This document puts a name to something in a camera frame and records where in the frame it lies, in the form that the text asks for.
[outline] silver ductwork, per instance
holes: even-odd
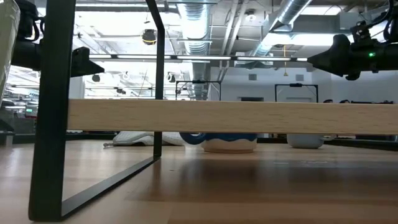
[[[278,21],[289,25],[298,18],[312,0],[284,0],[280,4]]]
[[[178,11],[182,19],[182,34],[184,39],[203,40],[208,38],[210,7],[208,4],[178,4]],[[207,55],[210,44],[208,42],[188,41],[185,48],[189,55]],[[205,63],[192,63],[194,80],[210,80],[209,69]],[[197,100],[203,100],[207,95],[202,93],[203,85],[194,85],[193,90]]]
[[[278,10],[278,16],[275,21],[268,21],[272,25],[269,26],[268,32],[283,25],[291,25],[294,20],[303,12],[303,10],[311,3],[312,0],[283,0]],[[263,57],[271,50],[272,46],[267,45],[266,36],[261,43],[252,51],[251,56]]]

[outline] black frame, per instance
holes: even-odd
[[[278,102],[278,94],[277,94],[277,87],[278,86],[290,86],[290,87],[314,86],[315,87],[315,92],[316,92],[316,97],[317,97],[317,103],[319,103],[318,85],[301,84],[301,83],[275,84],[275,88],[274,88],[274,91],[275,91],[275,102]]]
[[[163,100],[165,29],[155,0],[146,0],[146,3],[157,27],[155,98]],[[29,219],[32,221],[64,220],[135,176],[162,155],[162,133],[156,132],[153,157],[62,201],[75,5],[76,0],[47,1],[29,197]]]
[[[218,83],[220,86],[220,93],[218,95],[219,100],[221,101],[221,83],[222,81],[201,81],[201,80],[194,80],[194,81],[175,81],[175,100],[177,100],[177,90],[178,90],[178,84],[179,83],[192,83],[192,84],[205,84],[205,83]]]

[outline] white wall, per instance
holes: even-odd
[[[341,100],[398,101],[398,74],[391,72],[362,72],[356,81],[348,81],[336,75],[331,76],[332,97],[335,102]]]
[[[218,68],[211,68],[212,80],[216,80],[218,76]],[[225,75],[222,88],[221,100],[223,101],[239,101],[240,97],[263,97],[264,101],[275,101],[275,84],[290,84],[297,83],[295,80],[296,74],[304,75],[303,84],[312,83],[312,74],[307,72],[305,68],[288,68],[289,76],[284,76],[285,70],[274,69],[253,69],[247,70],[245,68],[230,68]],[[250,81],[249,74],[257,74],[257,81]],[[278,87],[278,101],[292,101],[289,97],[309,98],[315,101],[315,92],[313,87],[308,88],[291,88],[288,86]],[[211,87],[208,94],[209,100],[218,100],[218,94]]]
[[[69,99],[84,99],[85,81],[83,77],[73,77],[69,81]]]
[[[211,68],[212,80],[216,80],[218,68]],[[257,81],[249,81],[248,74],[257,74]],[[289,76],[284,76],[284,69],[230,68],[224,78],[221,89],[223,101],[238,101],[240,97],[263,97],[264,101],[274,101],[274,85],[276,83],[297,83],[296,74],[303,74],[303,84],[317,84],[319,87],[319,102],[332,99],[335,103],[341,100],[374,101],[384,100],[398,102],[398,72],[362,72],[356,81],[348,81],[337,75],[315,70],[310,73],[304,68],[288,68]],[[218,93],[210,88],[209,100],[218,100]],[[291,96],[309,97],[315,102],[315,97],[306,88],[279,87],[278,101],[293,101]]]
[[[332,96],[332,80],[331,75],[322,70],[315,70],[312,72],[312,83],[318,85],[319,102],[333,99]]]

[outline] light wood board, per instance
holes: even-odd
[[[398,105],[70,100],[68,129],[398,134]]]

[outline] blue object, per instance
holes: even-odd
[[[191,133],[180,133],[181,138],[188,144],[197,145],[203,141],[208,141],[212,139],[220,139],[223,141],[236,141],[239,139],[247,139],[249,141],[254,141],[257,138],[257,134],[241,134],[241,133],[200,133],[197,136]]]

